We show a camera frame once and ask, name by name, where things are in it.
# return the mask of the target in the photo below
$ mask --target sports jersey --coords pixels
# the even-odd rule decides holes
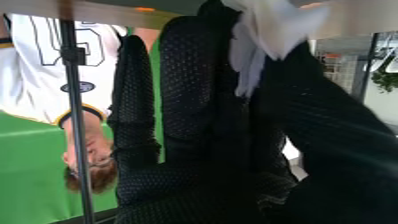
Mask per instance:
[[[59,21],[17,14],[8,18],[13,43],[0,44],[0,110],[58,125],[70,117]],[[79,66],[84,110],[106,119],[127,28],[75,22],[75,29],[77,45],[86,49],[86,65]]]

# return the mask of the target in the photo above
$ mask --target hand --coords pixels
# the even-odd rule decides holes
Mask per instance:
[[[228,27],[209,21],[200,17],[173,20],[161,40],[166,139],[161,165],[150,58],[139,37],[130,37],[123,45],[109,117],[120,168],[120,223],[159,223],[171,216],[177,221],[201,217],[207,221],[235,222],[251,217],[257,223],[258,203],[262,209],[267,207],[262,190],[267,188],[271,194],[280,191],[283,198],[296,183],[281,154],[285,136],[276,131],[278,125],[267,119],[257,123],[262,97],[251,104],[235,97],[239,74],[228,65]],[[269,180],[283,179],[285,187],[274,191],[267,184],[255,186],[265,176]],[[219,215],[223,208],[239,212],[226,217]]]

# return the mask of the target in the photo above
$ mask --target metal pole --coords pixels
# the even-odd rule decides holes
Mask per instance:
[[[93,212],[93,196],[91,196],[91,176],[86,150],[86,128],[84,128],[84,109],[81,96],[81,80],[79,80],[79,62],[82,60],[82,51],[77,48],[75,22],[61,20],[61,37],[63,37],[63,59],[66,65],[66,76],[70,85],[70,102],[72,102],[72,120],[74,120],[74,136],[75,150],[79,157],[79,178],[84,203],[84,220],[86,224],[95,224]]]
[[[369,82],[370,82],[370,70],[372,70],[372,62],[374,62],[374,59],[376,59],[376,50],[377,50],[379,37],[381,37],[381,34],[376,33],[374,34],[374,38],[372,38],[369,62],[367,62],[367,71],[365,71],[361,92],[360,92],[360,100],[361,100],[361,102],[365,102],[365,96],[367,96],[367,88],[369,88]]]

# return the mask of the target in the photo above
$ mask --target white cloth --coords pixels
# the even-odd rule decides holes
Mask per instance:
[[[11,14],[8,17],[15,48],[0,49],[0,110],[58,124],[70,112],[59,23],[36,16]],[[118,32],[127,35],[127,29],[90,22],[77,22],[75,26],[88,59],[88,65],[79,66],[82,102],[107,117],[122,46]]]
[[[233,68],[241,72],[237,95],[249,97],[260,81],[260,51],[274,60],[287,58],[326,21],[329,8],[321,6],[315,9],[297,9],[289,0],[223,0],[223,3],[242,11],[233,32],[230,59]]]

